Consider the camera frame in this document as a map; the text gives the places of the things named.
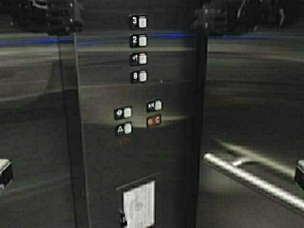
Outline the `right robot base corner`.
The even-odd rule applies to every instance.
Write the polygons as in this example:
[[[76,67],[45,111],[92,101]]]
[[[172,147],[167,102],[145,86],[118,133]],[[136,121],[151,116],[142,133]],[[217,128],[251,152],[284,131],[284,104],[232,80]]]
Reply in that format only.
[[[304,189],[304,161],[303,160],[299,160],[297,162],[294,180],[301,189]]]

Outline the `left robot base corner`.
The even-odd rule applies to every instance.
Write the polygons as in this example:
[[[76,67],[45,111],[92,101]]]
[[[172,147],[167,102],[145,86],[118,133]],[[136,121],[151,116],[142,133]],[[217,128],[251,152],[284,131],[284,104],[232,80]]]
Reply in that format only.
[[[3,191],[13,182],[13,172],[11,161],[7,159],[0,160],[0,190]]]

